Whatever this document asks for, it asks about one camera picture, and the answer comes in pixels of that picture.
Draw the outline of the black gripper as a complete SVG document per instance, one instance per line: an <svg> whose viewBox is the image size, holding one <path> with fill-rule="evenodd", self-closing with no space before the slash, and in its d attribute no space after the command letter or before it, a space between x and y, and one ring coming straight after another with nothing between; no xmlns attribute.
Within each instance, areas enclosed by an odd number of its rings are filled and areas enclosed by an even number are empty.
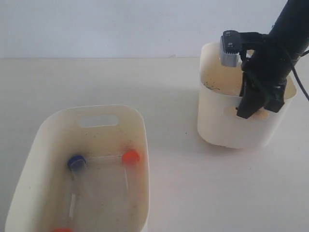
<svg viewBox="0 0 309 232"><path fill-rule="evenodd" d="M253 80L243 74L237 116L244 119L262 107L278 113L284 106L286 78L309 45L309 2L287 1L263 41L266 46L256 50L243 68L267 90L267 99Z"/></svg>

